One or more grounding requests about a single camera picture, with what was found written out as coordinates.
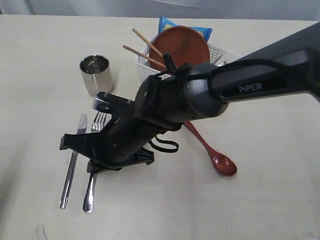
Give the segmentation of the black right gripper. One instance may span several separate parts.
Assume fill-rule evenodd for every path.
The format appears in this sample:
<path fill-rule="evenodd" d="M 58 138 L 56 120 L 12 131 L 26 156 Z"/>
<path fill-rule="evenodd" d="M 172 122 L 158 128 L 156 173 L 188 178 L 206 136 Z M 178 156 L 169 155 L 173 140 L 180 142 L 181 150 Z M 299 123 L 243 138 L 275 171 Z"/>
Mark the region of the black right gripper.
<path fill-rule="evenodd" d="M 67 134 L 59 149 L 84 152 L 90 160 L 88 173 L 120 171 L 122 168 L 155 161 L 154 152 L 144 148 L 158 134 L 181 129 L 182 123 L 172 122 L 156 113 L 161 95 L 159 90 L 166 83 L 175 83 L 182 75 L 161 79 L 162 73 L 148 76 L 141 84 L 133 106 L 119 118 L 111 120 L 97 133 Z"/>

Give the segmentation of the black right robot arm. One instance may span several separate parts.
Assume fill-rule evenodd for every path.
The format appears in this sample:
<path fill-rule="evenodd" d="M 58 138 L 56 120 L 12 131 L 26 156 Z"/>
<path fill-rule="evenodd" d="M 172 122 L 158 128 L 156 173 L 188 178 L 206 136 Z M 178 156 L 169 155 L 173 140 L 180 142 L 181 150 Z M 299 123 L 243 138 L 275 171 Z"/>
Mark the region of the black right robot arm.
<path fill-rule="evenodd" d="M 148 76 L 134 100 L 100 92 L 93 108 L 111 120 L 96 133 L 65 134 L 60 149 L 87 157 L 89 173 L 118 171 L 154 162 L 152 139 L 178 131 L 184 122 L 220 116 L 230 103 L 308 93 L 320 97 L 320 25 L 313 24 L 239 60 L 175 66 Z"/>

